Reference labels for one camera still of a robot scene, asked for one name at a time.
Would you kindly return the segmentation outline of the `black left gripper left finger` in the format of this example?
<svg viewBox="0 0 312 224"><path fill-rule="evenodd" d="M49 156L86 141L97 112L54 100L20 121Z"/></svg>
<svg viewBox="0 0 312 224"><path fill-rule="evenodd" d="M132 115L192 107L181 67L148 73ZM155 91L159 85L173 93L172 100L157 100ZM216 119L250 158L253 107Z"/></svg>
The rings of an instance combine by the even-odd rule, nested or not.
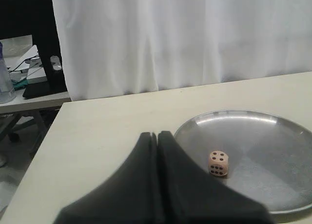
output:
<svg viewBox="0 0 312 224"><path fill-rule="evenodd" d="M120 168L103 184L64 207L56 224L161 224L163 206L156 136L141 133Z"/></svg>

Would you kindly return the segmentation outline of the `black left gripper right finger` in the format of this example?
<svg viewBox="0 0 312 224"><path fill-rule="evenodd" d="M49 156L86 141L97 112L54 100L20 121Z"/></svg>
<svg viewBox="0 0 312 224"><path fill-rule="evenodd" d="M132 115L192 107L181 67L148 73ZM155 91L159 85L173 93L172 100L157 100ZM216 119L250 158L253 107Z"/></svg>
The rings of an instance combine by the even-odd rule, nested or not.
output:
<svg viewBox="0 0 312 224"><path fill-rule="evenodd" d="M119 169L104 183L104 224L153 224L158 219L156 136L142 133Z"/></svg>

